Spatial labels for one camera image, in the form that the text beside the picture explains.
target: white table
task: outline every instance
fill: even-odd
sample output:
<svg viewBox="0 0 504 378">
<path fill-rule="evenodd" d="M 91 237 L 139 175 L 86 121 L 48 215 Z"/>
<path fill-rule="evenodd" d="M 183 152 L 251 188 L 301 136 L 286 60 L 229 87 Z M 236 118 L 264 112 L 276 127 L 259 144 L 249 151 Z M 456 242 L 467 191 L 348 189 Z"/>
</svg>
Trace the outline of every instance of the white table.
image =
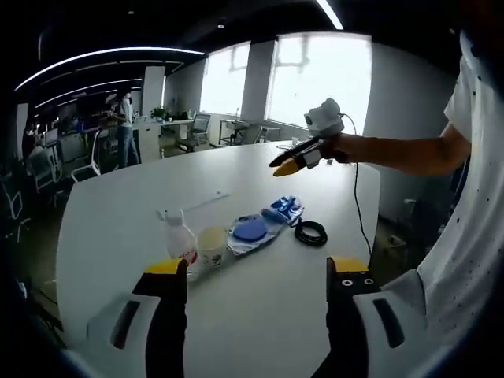
<svg viewBox="0 0 504 378">
<path fill-rule="evenodd" d="M 328 165 L 282 178 L 269 162 L 281 143 L 235 146 L 137 165 L 74 186 L 57 248 L 57 299 L 69 345 L 143 269 L 166 259 L 155 210 L 190 208 L 217 191 L 227 198 L 186 214 L 193 232 L 256 213 L 281 195 L 297 195 L 303 218 L 322 223 L 328 243 L 302 245 L 285 229 L 271 245 L 196 284 L 188 292 L 187 377 L 308 377 L 329 351 L 325 261 L 331 254 L 369 260 L 354 202 L 353 165 Z M 376 231 L 380 174 L 361 165 L 358 198 L 364 229 Z"/>
</svg>

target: bright window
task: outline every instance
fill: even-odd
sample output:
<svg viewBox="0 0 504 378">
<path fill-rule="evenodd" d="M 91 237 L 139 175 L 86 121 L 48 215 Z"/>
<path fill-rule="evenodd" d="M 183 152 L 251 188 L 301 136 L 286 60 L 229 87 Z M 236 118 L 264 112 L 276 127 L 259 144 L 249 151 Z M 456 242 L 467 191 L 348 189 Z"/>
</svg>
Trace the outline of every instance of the bright window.
<svg viewBox="0 0 504 378">
<path fill-rule="evenodd" d="M 371 87 L 369 37 L 343 33 L 282 35 L 269 86 L 267 118 L 306 127 L 304 113 L 328 97 L 364 129 Z M 345 121 L 346 131 L 354 132 Z"/>
<path fill-rule="evenodd" d="M 212 53 L 206 59 L 202 112 L 240 115 L 249 49 L 250 42 L 242 43 Z"/>
</svg>

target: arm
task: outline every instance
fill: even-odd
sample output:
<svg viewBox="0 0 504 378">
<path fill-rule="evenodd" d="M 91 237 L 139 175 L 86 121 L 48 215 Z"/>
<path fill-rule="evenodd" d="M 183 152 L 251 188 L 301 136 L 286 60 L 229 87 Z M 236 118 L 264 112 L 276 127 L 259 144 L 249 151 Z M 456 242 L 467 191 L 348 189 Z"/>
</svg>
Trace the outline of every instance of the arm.
<svg viewBox="0 0 504 378">
<path fill-rule="evenodd" d="M 350 162 L 391 167 L 417 176 L 442 176 L 456 169 L 470 154 L 471 144 L 448 124 L 441 136 L 430 139 L 383 139 L 341 135 L 334 150 Z"/>
</svg>

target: ceiling light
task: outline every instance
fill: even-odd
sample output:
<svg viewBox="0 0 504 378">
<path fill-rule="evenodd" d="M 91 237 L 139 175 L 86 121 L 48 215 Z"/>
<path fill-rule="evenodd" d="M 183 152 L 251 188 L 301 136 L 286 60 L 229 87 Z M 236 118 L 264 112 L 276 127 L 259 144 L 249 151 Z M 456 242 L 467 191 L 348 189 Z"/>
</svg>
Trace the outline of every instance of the ceiling light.
<svg viewBox="0 0 504 378">
<path fill-rule="evenodd" d="M 107 85 L 107 84 L 115 84 L 115 83 L 125 83 L 127 81 L 137 81 L 137 80 L 141 80 L 141 79 L 127 79 L 127 80 L 116 80 L 116 81 L 109 81 L 107 83 L 100 83 L 100 84 L 95 84 L 95 85 L 90 85 L 89 87 L 84 87 L 84 88 L 80 88 L 80 89 L 75 89 L 74 91 L 70 91 L 70 92 L 67 92 L 67 93 L 64 93 L 64 94 L 60 94 L 56 97 L 52 97 L 51 99 L 47 100 L 47 101 L 44 101 L 44 102 L 41 102 L 39 103 L 35 108 L 39 108 L 40 106 L 42 105 L 45 105 L 47 104 L 48 102 L 51 102 L 53 100 L 55 100 L 56 98 L 60 98 L 60 97 L 63 97 L 63 96 L 66 96 L 66 95 L 71 95 L 72 93 L 76 93 L 76 92 L 79 92 L 79 91 L 84 91 L 86 89 L 89 89 L 89 88 L 94 88 L 94 87 L 100 87 L 102 85 Z"/>
<path fill-rule="evenodd" d="M 202 53 L 201 51 L 176 49 L 173 47 L 152 47 L 152 46 L 120 47 L 120 48 L 116 48 L 116 49 L 93 51 L 91 53 L 77 55 L 76 57 L 69 57 L 68 59 L 65 59 L 64 61 L 59 61 L 58 63 L 54 63 L 53 65 L 50 65 L 49 67 L 45 67 L 44 69 L 38 71 L 36 74 L 28 77 L 23 83 L 19 84 L 14 91 L 17 91 L 19 88 L 23 87 L 27 82 L 42 75 L 43 73 L 50 71 L 51 69 L 54 69 L 56 67 L 59 67 L 60 65 L 64 65 L 66 63 L 69 63 L 70 61 L 76 61 L 77 59 L 82 59 L 83 57 L 93 57 L 95 55 L 108 54 L 108 53 L 118 53 L 118 52 L 122 52 L 122 51 L 171 51 L 171 52 L 175 52 L 175 53 L 205 55 L 205 53 Z"/>
<path fill-rule="evenodd" d="M 77 101 L 77 98 L 74 98 L 73 100 L 70 100 L 70 101 L 67 101 L 67 102 L 62 102 L 61 104 L 57 105 L 56 107 L 66 105 L 66 104 L 69 104 L 70 102 L 74 102 L 74 101 Z"/>
<path fill-rule="evenodd" d="M 325 15 L 329 17 L 329 20 L 331 20 L 334 27 L 337 30 L 343 30 L 343 25 L 341 24 L 341 21 L 339 20 L 338 16 L 336 16 L 336 13 L 334 13 L 334 10 L 332 10 L 327 0 L 317 0 L 317 3 L 322 8 Z"/>
</svg>

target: plastic bottle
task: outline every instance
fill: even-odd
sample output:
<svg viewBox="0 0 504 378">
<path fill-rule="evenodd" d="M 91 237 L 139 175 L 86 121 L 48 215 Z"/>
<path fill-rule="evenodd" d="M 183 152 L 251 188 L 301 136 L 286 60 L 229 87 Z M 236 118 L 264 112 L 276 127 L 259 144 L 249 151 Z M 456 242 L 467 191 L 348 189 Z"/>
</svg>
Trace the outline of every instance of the plastic bottle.
<svg viewBox="0 0 504 378">
<path fill-rule="evenodd" d="M 198 274 L 198 242 L 195 235 L 183 221 L 183 211 L 161 216 L 166 226 L 166 248 L 171 258 L 183 258 L 187 263 L 187 278 Z"/>
</svg>

